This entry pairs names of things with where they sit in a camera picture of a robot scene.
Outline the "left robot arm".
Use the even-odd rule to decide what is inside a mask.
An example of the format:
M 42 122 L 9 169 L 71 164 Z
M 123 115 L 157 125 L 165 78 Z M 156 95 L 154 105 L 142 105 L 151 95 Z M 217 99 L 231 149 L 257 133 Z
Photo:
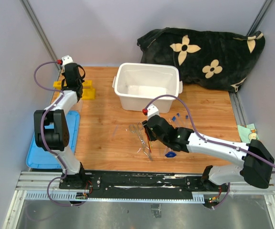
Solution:
M 61 65 L 61 89 L 56 100 L 43 110 L 34 112 L 34 139 L 38 147 L 52 154 L 61 165 L 63 174 L 60 189 L 82 189 L 87 177 L 82 163 L 76 159 L 69 146 L 70 134 L 66 115 L 80 101 L 83 94 L 85 73 L 80 74 L 82 66 L 70 56 L 55 61 Z

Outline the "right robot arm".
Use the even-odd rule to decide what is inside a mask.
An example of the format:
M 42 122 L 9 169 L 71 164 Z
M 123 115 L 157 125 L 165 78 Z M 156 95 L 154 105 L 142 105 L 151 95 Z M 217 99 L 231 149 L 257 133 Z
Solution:
M 160 141 L 172 151 L 202 153 L 230 162 L 226 166 L 207 166 L 201 186 L 211 191 L 218 185 L 244 181 L 261 189 L 269 187 L 274 159 L 258 140 L 239 143 L 201 135 L 185 127 L 173 127 L 164 118 L 154 115 L 143 121 L 150 141 Z

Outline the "clear test tube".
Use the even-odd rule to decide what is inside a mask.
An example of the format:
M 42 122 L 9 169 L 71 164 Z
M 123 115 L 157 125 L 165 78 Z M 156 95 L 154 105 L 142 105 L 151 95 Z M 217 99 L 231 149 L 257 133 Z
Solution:
M 116 127 L 115 127 L 115 129 L 113 131 L 112 138 L 115 137 L 117 130 L 118 130 L 118 125 L 116 125 Z

